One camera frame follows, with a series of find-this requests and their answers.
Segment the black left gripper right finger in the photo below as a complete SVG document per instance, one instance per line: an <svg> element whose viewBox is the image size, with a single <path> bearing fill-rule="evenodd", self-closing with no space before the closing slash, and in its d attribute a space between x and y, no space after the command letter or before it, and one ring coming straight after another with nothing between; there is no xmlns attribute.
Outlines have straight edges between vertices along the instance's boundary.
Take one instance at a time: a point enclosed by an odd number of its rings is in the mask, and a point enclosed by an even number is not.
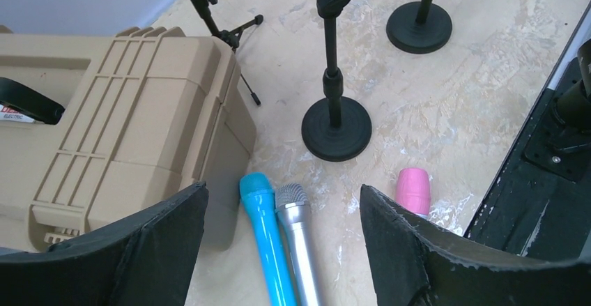
<svg viewBox="0 0 591 306"><path fill-rule="evenodd" d="M379 305L589 305L590 260L542 261L458 236L360 188Z"/></svg>

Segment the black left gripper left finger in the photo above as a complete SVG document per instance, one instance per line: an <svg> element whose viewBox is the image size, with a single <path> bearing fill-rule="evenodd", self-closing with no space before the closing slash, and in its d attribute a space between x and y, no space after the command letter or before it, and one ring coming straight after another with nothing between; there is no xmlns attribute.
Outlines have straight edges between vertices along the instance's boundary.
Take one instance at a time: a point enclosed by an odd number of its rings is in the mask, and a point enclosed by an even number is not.
<svg viewBox="0 0 591 306"><path fill-rule="evenodd" d="M40 253L1 257L2 305L183 305L208 189L172 197Z"/></svg>

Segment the pink microphone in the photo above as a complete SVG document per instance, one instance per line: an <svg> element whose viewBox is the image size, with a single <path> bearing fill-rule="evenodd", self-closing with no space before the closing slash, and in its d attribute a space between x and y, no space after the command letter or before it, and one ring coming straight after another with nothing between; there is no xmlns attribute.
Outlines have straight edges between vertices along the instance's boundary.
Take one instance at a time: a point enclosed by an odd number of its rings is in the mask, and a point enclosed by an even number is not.
<svg viewBox="0 0 591 306"><path fill-rule="evenodd" d="M431 187L428 173L420 168L405 168L399 172L395 201L425 219L431 206Z"/></svg>

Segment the blue microphone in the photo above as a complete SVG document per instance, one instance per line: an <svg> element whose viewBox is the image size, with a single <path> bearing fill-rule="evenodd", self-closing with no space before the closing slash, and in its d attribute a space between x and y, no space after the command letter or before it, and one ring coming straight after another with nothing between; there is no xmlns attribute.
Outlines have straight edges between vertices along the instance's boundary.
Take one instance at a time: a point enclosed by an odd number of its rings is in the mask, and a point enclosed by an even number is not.
<svg viewBox="0 0 591 306"><path fill-rule="evenodd" d="M275 191L265 174L255 172L239 182L240 199L254 232L271 305L296 305L291 271L275 214Z"/></svg>

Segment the grey silver microphone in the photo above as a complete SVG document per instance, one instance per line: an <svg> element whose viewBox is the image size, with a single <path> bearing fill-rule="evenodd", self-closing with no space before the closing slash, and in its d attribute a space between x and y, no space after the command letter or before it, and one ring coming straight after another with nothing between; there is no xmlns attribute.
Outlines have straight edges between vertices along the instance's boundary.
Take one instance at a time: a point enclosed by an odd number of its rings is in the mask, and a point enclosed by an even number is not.
<svg viewBox="0 0 591 306"><path fill-rule="evenodd" d="M306 192L289 183L275 192L275 212L286 235L293 273L303 305L325 305L312 238L312 209Z"/></svg>

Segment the black round-base clip stand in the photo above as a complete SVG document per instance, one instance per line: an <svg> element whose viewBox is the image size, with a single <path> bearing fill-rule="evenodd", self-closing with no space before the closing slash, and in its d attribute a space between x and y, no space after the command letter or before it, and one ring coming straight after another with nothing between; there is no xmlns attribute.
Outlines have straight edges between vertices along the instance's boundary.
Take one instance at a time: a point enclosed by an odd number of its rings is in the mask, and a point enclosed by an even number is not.
<svg viewBox="0 0 591 306"><path fill-rule="evenodd" d="M343 96L344 76L337 65L337 18L351 0L316 0L323 19L326 69L322 82L324 98L305 113L301 134L307 149L329 162L358 156L371 139L371 119L356 100Z"/></svg>

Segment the black round-base shock-mount stand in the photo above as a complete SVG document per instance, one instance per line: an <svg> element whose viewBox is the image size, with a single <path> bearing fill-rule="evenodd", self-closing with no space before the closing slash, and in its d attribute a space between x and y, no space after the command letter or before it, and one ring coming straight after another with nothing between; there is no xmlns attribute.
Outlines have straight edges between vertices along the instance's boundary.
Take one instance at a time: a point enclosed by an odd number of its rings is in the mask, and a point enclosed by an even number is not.
<svg viewBox="0 0 591 306"><path fill-rule="evenodd" d="M405 3L391 14L386 25L389 41L411 54L428 54L442 48L452 35L448 12L433 3L420 0Z"/></svg>

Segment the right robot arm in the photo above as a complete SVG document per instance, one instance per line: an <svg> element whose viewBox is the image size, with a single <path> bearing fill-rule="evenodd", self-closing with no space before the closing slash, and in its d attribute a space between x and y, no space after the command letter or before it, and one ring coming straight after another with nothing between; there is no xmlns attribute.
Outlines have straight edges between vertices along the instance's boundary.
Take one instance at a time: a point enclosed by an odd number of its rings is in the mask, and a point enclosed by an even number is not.
<svg viewBox="0 0 591 306"><path fill-rule="evenodd" d="M562 132L551 144L564 153L590 150L590 40L579 47L577 61L581 79L553 107L553 118L562 126Z"/></svg>

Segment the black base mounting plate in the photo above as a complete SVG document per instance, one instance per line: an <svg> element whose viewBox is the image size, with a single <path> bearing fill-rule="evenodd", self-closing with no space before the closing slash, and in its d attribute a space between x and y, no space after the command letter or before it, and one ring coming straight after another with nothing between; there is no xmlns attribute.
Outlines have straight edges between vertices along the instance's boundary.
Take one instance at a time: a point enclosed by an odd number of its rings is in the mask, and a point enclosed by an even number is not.
<svg viewBox="0 0 591 306"><path fill-rule="evenodd" d="M590 131L559 121L556 104L583 87L577 59L542 91L464 236L545 261L590 258Z"/></svg>

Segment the tan plastic toolbox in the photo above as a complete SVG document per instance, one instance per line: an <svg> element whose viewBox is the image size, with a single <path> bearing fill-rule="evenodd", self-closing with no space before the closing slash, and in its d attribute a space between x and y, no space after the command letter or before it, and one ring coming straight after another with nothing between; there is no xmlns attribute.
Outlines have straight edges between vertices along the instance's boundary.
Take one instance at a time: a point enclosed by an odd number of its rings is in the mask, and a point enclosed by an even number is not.
<svg viewBox="0 0 591 306"><path fill-rule="evenodd" d="M214 37L1 28L1 76L59 103L55 125L1 109L1 246L42 252L203 181L203 248L230 247L256 126L240 66Z"/></svg>

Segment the aluminium frame rail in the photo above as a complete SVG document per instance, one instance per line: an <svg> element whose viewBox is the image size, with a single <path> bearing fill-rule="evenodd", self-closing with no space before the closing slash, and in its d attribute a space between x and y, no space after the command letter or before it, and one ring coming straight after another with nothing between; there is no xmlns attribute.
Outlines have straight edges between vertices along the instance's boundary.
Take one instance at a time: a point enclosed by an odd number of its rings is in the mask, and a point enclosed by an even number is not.
<svg viewBox="0 0 591 306"><path fill-rule="evenodd" d="M551 74L548 76L545 89L556 90L563 74L567 70L567 67L571 60L577 56L579 47L590 39L590 3L588 3L583 14L581 15L578 24L573 30L565 48L558 58L557 63L552 69Z"/></svg>

